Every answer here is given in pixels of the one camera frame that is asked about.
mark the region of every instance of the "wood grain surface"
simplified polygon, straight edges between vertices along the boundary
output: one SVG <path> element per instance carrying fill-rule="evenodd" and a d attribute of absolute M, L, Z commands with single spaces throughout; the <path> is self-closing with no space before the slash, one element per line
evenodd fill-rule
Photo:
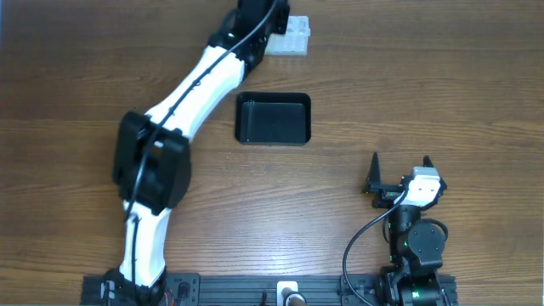
<path fill-rule="evenodd" d="M 111 182 L 125 112 L 162 101 L 235 6 L 194 0 L 5 0 L 0 43 L 0 303 L 79 301 L 122 259 Z M 360 193 L 371 154 L 396 183 L 430 155 L 449 185 L 441 273 L 461 304 L 542 302 L 544 2 L 292 0 L 307 57 L 266 57 L 237 89 L 305 92 L 303 147 L 235 141 L 235 94 L 192 145 L 170 271 L 340 275 L 380 212 Z M 381 229 L 351 273 L 388 264 Z"/>

